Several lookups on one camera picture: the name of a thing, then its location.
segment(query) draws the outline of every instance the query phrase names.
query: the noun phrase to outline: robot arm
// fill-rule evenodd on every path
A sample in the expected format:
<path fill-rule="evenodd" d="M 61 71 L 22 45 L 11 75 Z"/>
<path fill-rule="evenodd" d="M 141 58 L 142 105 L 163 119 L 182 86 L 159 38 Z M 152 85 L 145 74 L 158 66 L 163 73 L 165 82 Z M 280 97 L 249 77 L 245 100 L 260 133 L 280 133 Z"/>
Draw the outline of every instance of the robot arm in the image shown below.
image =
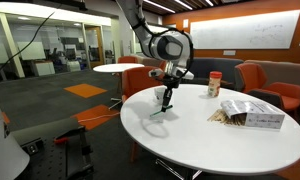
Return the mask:
<path fill-rule="evenodd" d="M 142 52 L 148 57 L 167 60 L 166 75 L 192 79 L 193 75 L 185 69 L 193 52 L 190 35 L 175 28 L 157 34 L 151 32 L 142 13 L 143 0 L 133 1 L 135 3 L 130 0 L 117 0 L 117 3 L 136 33 Z"/>

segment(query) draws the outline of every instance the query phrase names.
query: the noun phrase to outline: ceiling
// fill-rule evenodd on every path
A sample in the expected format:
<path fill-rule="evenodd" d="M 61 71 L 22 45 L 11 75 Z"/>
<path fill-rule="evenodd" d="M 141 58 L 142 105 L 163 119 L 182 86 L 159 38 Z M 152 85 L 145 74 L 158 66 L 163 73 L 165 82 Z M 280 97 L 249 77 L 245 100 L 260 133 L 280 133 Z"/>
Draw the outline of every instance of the ceiling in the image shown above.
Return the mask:
<path fill-rule="evenodd" d="M 219 7 L 219 6 L 224 6 L 224 5 L 233 5 L 237 3 L 243 3 L 243 2 L 248 2 L 251 0 L 210 0 L 210 2 L 213 4 L 213 6 L 209 5 L 206 0 L 179 0 L 182 3 L 188 5 L 189 7 L 192 8 L 192 10 L 184 7 L 180 3 L 178 3 L 175 0 L 149 0 L 153 3 L 159 4 L 161 6 L 164 6 L 166 8 L 169 8 L 175 13 L 183 13 L 183 12 L 188 12 L 188 11 L 193 11 L 193 10 L 200 10 L 200 9 L 206 9 L 206 8 L 213 8 L 213 7 Z M 173 12 L 161 9 L 155 5 L 150 4 L 147 2 L 147 0 L 143 1 L 142 8 L 144 11 L 148 11 L 157 15 L 165 16 L 165 15 L 170 15 L 170 14 L 175 14 Z"/>

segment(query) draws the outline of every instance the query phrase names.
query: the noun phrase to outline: cardboard box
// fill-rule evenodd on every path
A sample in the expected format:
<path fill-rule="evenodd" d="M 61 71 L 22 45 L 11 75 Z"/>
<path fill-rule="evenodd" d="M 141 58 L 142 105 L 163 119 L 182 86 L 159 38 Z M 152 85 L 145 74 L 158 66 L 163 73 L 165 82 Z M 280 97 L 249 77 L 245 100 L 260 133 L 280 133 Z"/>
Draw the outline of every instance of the cardboard box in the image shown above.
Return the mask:
<path fill-rule="evenodd" d="M 245 126 L 280 129 L 285 114 L 261 101 L 228 100 L 221 102 L 222 109 L 231 118 L 246 115 Z"/>

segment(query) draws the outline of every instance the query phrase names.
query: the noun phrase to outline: glass door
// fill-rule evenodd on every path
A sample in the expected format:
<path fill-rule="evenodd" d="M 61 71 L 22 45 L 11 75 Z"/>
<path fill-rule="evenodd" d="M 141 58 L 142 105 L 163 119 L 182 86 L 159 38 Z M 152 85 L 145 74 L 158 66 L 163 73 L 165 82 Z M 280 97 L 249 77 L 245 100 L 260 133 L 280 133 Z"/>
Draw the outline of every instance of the glass door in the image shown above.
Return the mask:
<path fill-rule="evenodd" d="M 94 26 L 87 27 L 85 28 L 85 30 L 90 67 L 94 68 L 96 66 L 105 64 L 103 57 L 103 41 L 101 36 L 101 28 L 99 26 Z"/>

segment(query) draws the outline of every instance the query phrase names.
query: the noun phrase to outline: cable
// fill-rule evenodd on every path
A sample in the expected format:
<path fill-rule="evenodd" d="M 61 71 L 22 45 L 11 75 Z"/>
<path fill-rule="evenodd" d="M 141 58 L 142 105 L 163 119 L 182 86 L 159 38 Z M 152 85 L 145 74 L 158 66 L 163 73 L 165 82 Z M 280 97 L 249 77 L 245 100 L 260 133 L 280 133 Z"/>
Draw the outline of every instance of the cable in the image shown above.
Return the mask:
<path fill-rule="evenodd" d="M 100 119 L 100 118 L 103 118 L 103 117 L 111 117 L 111 116 L 116 116 L 120 114 L 120 112 L 118 113 L 115 113 L 115 114 L 110 114 L 110 115 L 103 115 L 103 116 L 99 116 L 99 117 L 95 117 L 95 118 L 90 118 L 90 119 L 83 119 L 83 120 L 79 120 L 78 122 L 86 122 L 86 121 L 93 121 L 93 120 L 96 120 L 96 119 Z"/>
<path fill-rule="evenodd" d="M 17 52 L 16 54 L 14 54 L 13 56 L 11 56 L 1 67 L 0 67 L 0 71 L 18 54 L 20 54 L 22 51 L 24 51 L 28 46 L 30 46 L 30 44 L 34 41 L 34 39 L 36 38 L 39 30 L 41 29 L 41 27 L 46 23 L 46 21 L 48 21 L 50 19 L 50 17 L 55 13 L 56 11 L 52 12 L 38 27 L 38 29 L 36 30 L 33 38 L 31 39 L 31 41 L 24 47 L 22 48 L 19 52 Z"/>

